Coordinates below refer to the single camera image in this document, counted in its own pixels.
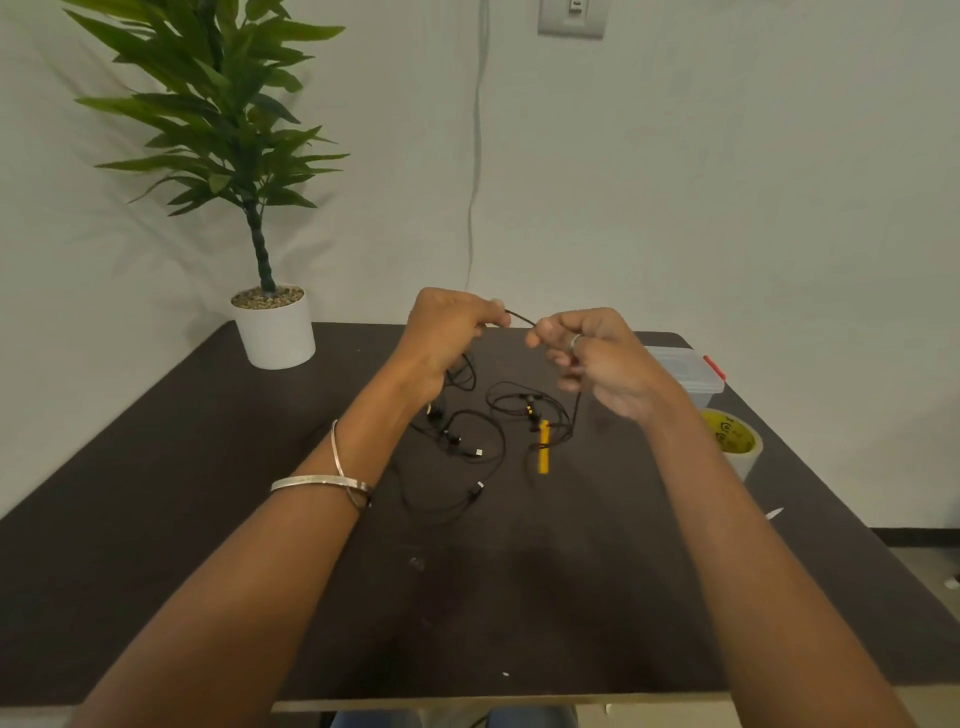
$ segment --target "person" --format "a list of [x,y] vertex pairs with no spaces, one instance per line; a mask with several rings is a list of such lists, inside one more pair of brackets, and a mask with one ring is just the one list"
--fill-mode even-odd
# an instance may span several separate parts
[[[344,472],[374,484],[444,372],[503,303],[424,289],[396,350],[336,425]],[[560,388],[637,423],[689,549],[746,726],[913,725],[891,686],[751,499],[680,385],[613,310],[540,320]],[[335,475],[330,437],[295,474]],[[359,515],[339,487],[276,491],[183,583],[74,715],[97,726],[263,724]]]

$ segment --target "wall socket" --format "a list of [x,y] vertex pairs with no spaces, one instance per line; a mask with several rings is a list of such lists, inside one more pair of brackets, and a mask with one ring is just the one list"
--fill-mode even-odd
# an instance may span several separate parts
[[602,38],[611,1],[540,0],[537,32],[541,36]]

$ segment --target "silver bracelet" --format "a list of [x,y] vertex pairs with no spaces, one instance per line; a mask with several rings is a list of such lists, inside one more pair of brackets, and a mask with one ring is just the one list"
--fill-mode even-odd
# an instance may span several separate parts
[[[330,428],[330,445],[333,447],[333,462],[337,466],[339,475],[294,475],[293,477],[285,477],[270,487],[271,493],[282,488],[289,488],[292,485],[332,485],[343,488],[347,492],[350,502],[358,510],[362,511],[370,506],[373,488],[360,480],[347,477],[344,474],[343,466],[340,464],[340,453],[337,451],[337,422],[339,421],[334,420],[333,426]],[[358,493],[366,499],[365,502],[358,502]]]

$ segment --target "red latch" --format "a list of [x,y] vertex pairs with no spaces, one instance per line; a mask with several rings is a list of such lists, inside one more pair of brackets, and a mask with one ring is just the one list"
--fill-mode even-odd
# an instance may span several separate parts
[[720,367],[718,367],[718,366],[714,363],[713,359],[711,359],[709,356],[704,356],[704,361],[706,361],[707,364],[710,365],[710,368],[711,368],[714,372],[717,373],[717,376],[719,376],[719,377],[720,377],[721,379],[723,379],[724,381],[727,381],[727,375],[725,375],[725,374],[723,373],[723,370],[720,369]]

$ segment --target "wall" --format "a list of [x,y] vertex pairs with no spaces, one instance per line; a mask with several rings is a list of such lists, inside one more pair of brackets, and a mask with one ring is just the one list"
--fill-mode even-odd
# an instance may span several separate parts
[[478,288],[676,330],[866,523],[960,526],[960,5],[536,5],[492,3]]
[[[287,5],[348,26],[295,112],[353,156],[319,211],[269,211],[279,276],[317,320],[401,321],[465,280],[476,4]],[[0,8],[2,513],[255,279],[231,207],[170,221],[91,169],[145,133],[69,98],[133,77],[56,3]],[[601,42],[537,37],[536,0],[491,11],[471,289],[676,330],[867,523],[960,526],[960,7],[615,0]]]

